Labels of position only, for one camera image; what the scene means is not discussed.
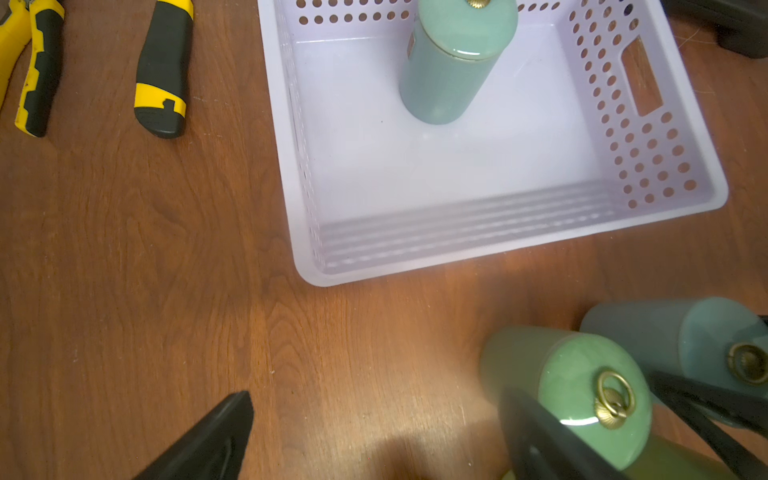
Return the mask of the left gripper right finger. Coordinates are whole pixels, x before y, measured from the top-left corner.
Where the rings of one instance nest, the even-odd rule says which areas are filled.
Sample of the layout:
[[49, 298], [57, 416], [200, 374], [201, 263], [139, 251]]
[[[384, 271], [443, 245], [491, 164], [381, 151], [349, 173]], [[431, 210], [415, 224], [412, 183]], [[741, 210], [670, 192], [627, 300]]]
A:
[[530, 395], [506, 387], [499, 420], [517, 479], [615, 479], [625, 475], [582, 441]]

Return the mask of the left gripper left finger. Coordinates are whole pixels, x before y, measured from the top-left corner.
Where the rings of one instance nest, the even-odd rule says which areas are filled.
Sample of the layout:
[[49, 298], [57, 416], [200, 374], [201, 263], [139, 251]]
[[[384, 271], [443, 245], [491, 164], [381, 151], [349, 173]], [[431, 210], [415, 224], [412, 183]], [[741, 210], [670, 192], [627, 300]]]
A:
[[250, 393], [246, 390], [232, 393], [136, 477], [236, 480], [253, 420]]

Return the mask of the dark green canister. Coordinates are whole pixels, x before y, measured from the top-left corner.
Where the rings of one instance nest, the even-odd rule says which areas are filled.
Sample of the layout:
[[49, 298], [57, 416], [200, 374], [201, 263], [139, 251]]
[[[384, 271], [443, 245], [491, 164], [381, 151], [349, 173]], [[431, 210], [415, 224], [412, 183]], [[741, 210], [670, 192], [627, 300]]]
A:
[[480, 378], [491, 403], [507, 387], [521, 389], [618, 470], [632, 465], [649, 439], [647, 381], [630, 354], [606, 337], [504, 327], [483, 347]]

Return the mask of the lavender plastic basket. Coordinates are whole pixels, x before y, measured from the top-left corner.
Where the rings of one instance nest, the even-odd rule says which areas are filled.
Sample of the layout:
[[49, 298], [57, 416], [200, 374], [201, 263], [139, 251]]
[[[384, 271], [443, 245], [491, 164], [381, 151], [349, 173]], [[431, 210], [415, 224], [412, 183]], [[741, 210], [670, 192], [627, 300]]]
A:
[[294, 264], [316, 286], [665, 221], [728, 185], [662, 5], [523, 1], [466, 113], [398, 89], [413, 1], [262, 1]]

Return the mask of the blue-grey canister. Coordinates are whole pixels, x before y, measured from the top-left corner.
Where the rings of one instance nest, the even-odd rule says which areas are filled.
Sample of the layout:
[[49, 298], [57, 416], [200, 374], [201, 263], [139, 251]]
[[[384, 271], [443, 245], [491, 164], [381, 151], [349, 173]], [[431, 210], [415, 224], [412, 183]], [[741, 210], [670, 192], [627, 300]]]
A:
[[601, 303], [579, 331], [614, 341], [644, 374], [663, 372], [767, 399], [767, 317], [734, 300]]
[[423, 0], [399, 82], [405, 108], [432, 125], [457, 120], [485, 83], [518, 26], [514, 0]]

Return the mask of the black plastic tool case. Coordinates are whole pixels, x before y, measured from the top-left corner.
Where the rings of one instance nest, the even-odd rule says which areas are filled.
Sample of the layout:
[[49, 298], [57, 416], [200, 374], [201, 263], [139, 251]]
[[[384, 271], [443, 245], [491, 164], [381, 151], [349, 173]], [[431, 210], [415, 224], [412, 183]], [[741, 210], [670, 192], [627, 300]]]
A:
[[767, 57], [767, 0], [662, 0], [666, 13], [713, 25], [718, 45], [751, 59]]

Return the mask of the yellow-green canister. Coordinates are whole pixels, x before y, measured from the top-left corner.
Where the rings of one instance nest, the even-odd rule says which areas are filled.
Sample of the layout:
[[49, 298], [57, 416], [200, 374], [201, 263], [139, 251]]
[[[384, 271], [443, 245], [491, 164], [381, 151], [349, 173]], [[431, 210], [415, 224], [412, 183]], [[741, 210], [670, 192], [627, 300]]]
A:
[[[648, 433], [607, 434], [585, 442], [623, 479], [734, 479], [723, 463]], [[512, 471], [507, 479], [517, 479]]]

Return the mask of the yellow black pliers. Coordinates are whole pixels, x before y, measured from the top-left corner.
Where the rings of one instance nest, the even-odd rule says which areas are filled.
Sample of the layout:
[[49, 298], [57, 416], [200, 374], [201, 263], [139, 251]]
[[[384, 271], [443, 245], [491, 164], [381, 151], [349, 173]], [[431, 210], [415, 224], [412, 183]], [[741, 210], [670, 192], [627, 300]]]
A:
[[65, 9], [57, 0], [9, 0], [1, 16], [1, 97], [26, 47], [31, 48], [15, 126], [36, 138], [46, 135], [63, 69]]

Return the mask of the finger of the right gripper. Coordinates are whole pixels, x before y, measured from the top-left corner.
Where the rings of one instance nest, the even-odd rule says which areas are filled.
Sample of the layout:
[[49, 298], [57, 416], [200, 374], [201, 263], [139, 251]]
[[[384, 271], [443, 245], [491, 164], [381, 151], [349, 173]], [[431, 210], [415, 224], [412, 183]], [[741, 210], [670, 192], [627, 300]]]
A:
[[767, 464], [717, 427], [711, 413], [767, 436], [767, 400], [664, 372], [647, 375], [651, 392], [683, 420], [740, 479], [765, 479]]

